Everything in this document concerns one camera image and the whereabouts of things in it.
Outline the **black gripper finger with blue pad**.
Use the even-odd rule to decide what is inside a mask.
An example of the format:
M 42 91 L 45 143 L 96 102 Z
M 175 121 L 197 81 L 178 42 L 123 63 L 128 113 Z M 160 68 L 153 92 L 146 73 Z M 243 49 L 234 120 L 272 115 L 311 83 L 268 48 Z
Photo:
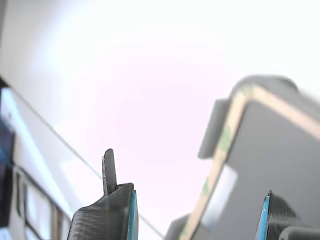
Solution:
M 256 240 L 319 240 L 320 229 L 306 225 L 281 196 L 269 191 L 264 198 Z

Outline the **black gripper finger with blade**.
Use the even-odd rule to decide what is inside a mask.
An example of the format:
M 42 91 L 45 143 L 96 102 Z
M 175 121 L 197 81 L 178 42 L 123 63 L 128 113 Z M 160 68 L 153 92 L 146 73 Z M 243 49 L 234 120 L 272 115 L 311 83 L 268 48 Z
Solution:
M 133 183 L 117 184 L 114 151 L 102 158 L 103 196 L 79 208 L 72 217 L 68 240 L 137 240 L 139 214 Z

